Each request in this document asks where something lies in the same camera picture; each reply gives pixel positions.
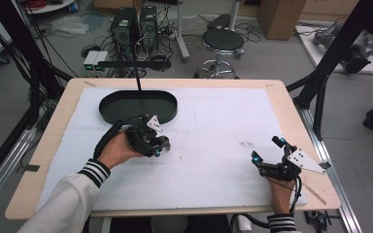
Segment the black and white striped cuff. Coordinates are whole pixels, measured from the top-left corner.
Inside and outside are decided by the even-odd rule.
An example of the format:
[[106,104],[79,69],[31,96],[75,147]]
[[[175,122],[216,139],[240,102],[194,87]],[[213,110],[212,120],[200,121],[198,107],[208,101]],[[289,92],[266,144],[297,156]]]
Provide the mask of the black and white striped cuff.
[[268,216],[271,233],[280,231],[296,231],[295,221],[291,215]]
[[109,178],[111,171],[100,161],[90,158],[79,174],[86,175],[101,187],[101,184]]

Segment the desk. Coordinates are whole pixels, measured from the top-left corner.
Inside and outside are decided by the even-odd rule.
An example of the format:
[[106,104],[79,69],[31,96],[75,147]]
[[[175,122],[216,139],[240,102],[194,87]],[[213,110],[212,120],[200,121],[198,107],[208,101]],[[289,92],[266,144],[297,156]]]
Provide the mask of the desk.
[[[268,80],[188,80],[188,79],[143,79],[145,88],[171,88],[171,87],[230,87],[230,88],[263,88],[271,102],[274,114],[281,127],[283,135],[293,145],[302,145],[302,148],[316,161],[319,161],[311,139],[292,104],[291,98],[284,84],[280,81]],[[40,165],[37,173],[25,172],[19,183],[17,191],[6,211],[9,219],[30,218],[39,201],[51,160],[65,131],[68,121],[75,111],[81,93],[85,87],[132,87],[136,88],[134,80],[117,79],[74,79],[68,83],[59,104],[53,113],[50,124],[45,131],[41,142],[36,149],[30,164]],[[327,175],[320,175],[309,171],[301,173],[304,183],[304,194],[307,195],[308,204],[297,210],[328,210],[340,206],[338,196]],[[189,214],[216,214],[216,213],[250,213],[268,212],[269,207],[238,207],[214,209],[178,209],[162,211],[120,211],[96,212],[93,216],[156,216],[156,215],[189,215]]]

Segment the floor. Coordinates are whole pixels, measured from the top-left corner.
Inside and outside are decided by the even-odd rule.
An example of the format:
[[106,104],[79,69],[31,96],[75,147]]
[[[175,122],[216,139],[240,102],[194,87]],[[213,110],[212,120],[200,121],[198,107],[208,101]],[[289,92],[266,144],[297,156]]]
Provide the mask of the floor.
[[[56,32],[48,36],[53,46],[78,77],[87,76],[83,66],[84,59],[81,57],[82,48],[94,43],[100,44],[103,40],[100,37],[108,36],[107,29],[110,22],[92,13],[89,4],[74,14],[74,16],[81,17],[83,21],[91,23],[92,27],[85,35],[76,36]],[[60,17],[70,15],[71,13],[66,10],[59,10],[36,16],[36,18],[45,27],[46,24]],[[205,16],[205,18],[212,20],[213,16]],[[257,28],[256,18],[238,17],[237,24],[240,23],[249,23]],[[172,42],[174,54],[170,58],[171,68],[165,72],[149,70],[144,79],[193,78],[196,68],[203,61],[214,57],[212,53],[202,49],[200,38],[197,36],[204,32],[205,20],[202,17],[185,17],[183,24],[187,30],[184,33],[184,39],[190,53],[190,60],[184,63],[177,44]],[[259,42],[246,42],[245,54],[239,59],[234,56],[225,58],[234,66],[240,79],[272,79],[291,84],[314,70],[313,63],[297,36],[291,37],[288,41],[266,40],[259,29],[256,29],[254,34],[250,34],[250,39],[259,40]],[[56,67],[76,77],[52,49],[50,49],[50,56]],[[295,97],[298,93],[299,89],[291,92],[290,95]],[[0,64],[0,146],[28,108],[27,98],[28,85],[18,73],[14,63]],[[372,108],[373,75],[344,73],[331,75],[325,95],[322,136],[362,232],[373,232],[373,130],[362,126],[365,113]],[[314,109],[315,101],[311,103],[312,113]],[[32,151],[25,156],[25,161],[31,153]],[[23,221],[7,220],[4,216],[20,178],[21,173],[13,172],[0,190],[0,232],[15,232],[23,224]],[[332,216],[338,215],[336,211],[329,213]],[[254,216],[265,219],[266,215]],[[302,232],[316,232],[305,222],[303,213],[296,213],[295,220],[297,228]],[[168,226],[162,223],[166,221],[172,224]],[[156,218],[154,222],[159,228],[158,232],[176,232],[171,227],[182,224],[182,220],[178,217]],[[347,232],[340,219],[332,219],[331,222],[328,232]],[[99,232],[101,224],[102,219],[93,219],[91,232]],[[253,227],[253,232],[267,231]]]

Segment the wheeled stool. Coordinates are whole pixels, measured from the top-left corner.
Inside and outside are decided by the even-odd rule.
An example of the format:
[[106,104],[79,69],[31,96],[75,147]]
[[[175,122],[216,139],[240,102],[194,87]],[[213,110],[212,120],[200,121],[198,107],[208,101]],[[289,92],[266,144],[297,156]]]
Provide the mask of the wheeled stool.
[[222,55],[239,54],[244,46],[242,37],[226,29],[211,29],[202,35],[202,46],[217,54],[215,60],[205,61],[195,73],[195,78],[238,79],[234,68],[221,60]]

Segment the cardboard box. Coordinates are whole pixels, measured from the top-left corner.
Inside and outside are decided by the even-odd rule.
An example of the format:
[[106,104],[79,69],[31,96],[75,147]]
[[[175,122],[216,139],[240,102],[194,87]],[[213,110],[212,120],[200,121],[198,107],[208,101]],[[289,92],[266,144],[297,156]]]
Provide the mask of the cardboard box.
[[345,19],[353,11],[356,3],[358,0],[307,1],[300,18],[323,21]]
[[94,7],[99,9],[136,8],[139,14],[145,0],[94,0]]
[[307,0],[262,0],[257,20],[270,40],[289,40]]

